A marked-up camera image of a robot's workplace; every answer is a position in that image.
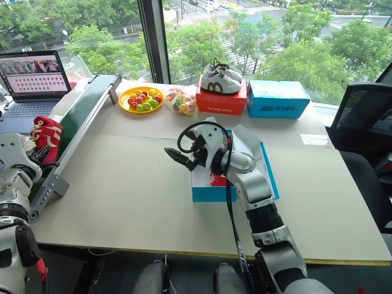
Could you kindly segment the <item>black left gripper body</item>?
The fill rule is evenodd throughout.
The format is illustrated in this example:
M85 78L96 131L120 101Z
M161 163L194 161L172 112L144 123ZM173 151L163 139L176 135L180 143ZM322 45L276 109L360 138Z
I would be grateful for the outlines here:
M46 159L49 155L50 148L48 146L43 146L40 149L34 148L28 154L28 158L39 166L47 166L48 162Z

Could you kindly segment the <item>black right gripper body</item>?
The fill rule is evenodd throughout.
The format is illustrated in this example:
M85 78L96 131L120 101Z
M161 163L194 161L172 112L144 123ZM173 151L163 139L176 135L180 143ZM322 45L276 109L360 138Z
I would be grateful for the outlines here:
M199 166L206 167L206 161L208 158L208 151L206 148L206 141L204 138L199 135L197 139L194 141L192 147L192 156L193 157L199 157L200 158L200 163Z

